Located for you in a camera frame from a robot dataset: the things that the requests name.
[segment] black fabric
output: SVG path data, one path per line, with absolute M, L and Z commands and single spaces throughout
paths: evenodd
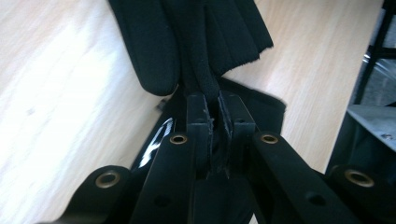
M 253 0 L 109 0 L 142 87 L 219 93 L 217 77 L 273 46 Z

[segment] light wood surface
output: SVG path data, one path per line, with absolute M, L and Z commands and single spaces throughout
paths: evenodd
M 284 137 L 323 171 L 382 1 L 257 4 L 275 47 L 226 76 L 282 99 Z M 132 163 L 161 98 L 103 0 L 0 0 L 0 47 L 0 223 L 50 221 L 90 172 Z

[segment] brass grommet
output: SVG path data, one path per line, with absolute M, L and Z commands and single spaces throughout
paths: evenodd
M 375 184 L 374 180 L 370 176 L 360 171 L 346 170 L 345 176 L 350 182 L 364 188 L 371 188 Z
M 119 181 L 120 181 L 120 174 L 113 170 L 110 170 L 99 175 L 96 178 L 95 184 L 96 187 L 100 189 L 108 189 L 115 186 L 117 183 L 119 183 Z
M 187 142 L 187 136 L 185 136 L 183 134 L 177 134 L 175 136 L 172 136 L 170 141 L 172 144 L 175 144 L 175 145 L 185 144 Z
M 261 140 L 266 144 L 276 144 L 277 138 L 271 134 L 263 134 Z

